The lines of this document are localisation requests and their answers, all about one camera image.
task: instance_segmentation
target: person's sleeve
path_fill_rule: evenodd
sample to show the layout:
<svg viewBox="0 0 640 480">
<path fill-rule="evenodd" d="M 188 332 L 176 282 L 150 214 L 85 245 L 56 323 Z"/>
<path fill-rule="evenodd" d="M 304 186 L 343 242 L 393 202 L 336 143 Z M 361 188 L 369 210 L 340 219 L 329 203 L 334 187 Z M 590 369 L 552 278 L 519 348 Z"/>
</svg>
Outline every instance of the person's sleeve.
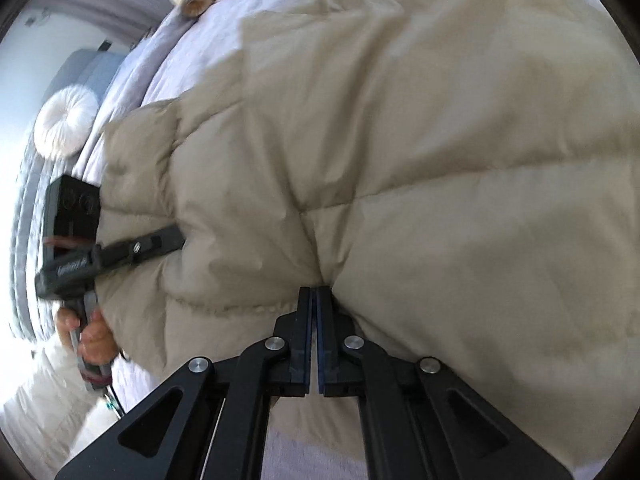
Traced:
<svg viewBox="0 0 640 480">
<path fill-rule="evenodd" d="M 97 402 L 76 358 L 57 337 L 34 357 L 36 371 L 0 408 L 0 430 L 36 480 L 55 477 Z"/>
</svg>

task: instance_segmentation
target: white pillow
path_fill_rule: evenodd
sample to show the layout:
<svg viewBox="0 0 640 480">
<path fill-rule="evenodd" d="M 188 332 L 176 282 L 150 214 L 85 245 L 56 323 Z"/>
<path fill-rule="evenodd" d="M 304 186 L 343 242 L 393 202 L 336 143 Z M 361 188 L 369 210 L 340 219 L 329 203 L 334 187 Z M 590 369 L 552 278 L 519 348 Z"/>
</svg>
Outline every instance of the white pillow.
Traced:
<svg viewBox="0 0 640 480">
<path fill-rule="evenodd" d="M 97 113 L 98 99 L 84 86 L 68 86 L 53 94 L 36 119 L 36 150 L 49 160 L 73 155 L 89 138 Z"/>
</svg>

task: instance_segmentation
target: beige puffer jacket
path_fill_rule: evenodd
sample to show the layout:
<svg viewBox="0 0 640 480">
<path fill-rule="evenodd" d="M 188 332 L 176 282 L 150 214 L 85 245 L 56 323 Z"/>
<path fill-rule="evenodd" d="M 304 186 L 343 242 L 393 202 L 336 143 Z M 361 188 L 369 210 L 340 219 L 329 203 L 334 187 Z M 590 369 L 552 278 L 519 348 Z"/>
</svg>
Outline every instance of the beige puffer jacket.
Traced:
<svg viewBox="0 0 640 480">
<path fill-rule="evenodd" d="M 187 238 L 98 284 L 124 349 L 161 378 L 228 358 L 330 283 L 367 337 L 441 358 L 566 466 L 609 456 L 640 404 L 640 70 L 610 18 L 315 0 L 242 34 L 107 127 L 100 239 Z M 351 450 L 353 407 L 276 419 Z"/>
</svg>

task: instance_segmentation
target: silver bolt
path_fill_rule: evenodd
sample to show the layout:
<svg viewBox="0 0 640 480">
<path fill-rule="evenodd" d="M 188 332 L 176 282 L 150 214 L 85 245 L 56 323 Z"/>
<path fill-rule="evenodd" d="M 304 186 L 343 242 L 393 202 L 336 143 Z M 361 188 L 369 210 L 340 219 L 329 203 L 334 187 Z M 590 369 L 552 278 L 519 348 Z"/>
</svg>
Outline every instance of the silver bolt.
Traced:
<svg viewBox="0 0 640 480">
<path fill-rule="evenodd" d="M 284 339 L 281 337 L 270 337 L 264 342 L 269 350 L 282 350 L 284 348 Z"/>
<path fill-rule="evenodd" d="M 442 366 L 435 357 L 425 357 L 420 361 L 420 370 L 426 374 L 437 374 Z"/>
<path fill-rule="evenodd" d="M 207 361 L 204 357 L 196 357 L 189 361 L 189 370 L 191 370 L 194 374 L 202 373 L 204 370 L 209 368 L 209 361 Z"/>
<path fill-rule="evenodd" d="M 344 340 L 344 345 L 351 350 L 359 350 L 364 346 L 364 339 L 357 335 L 350 335 Z"/>
</svg>

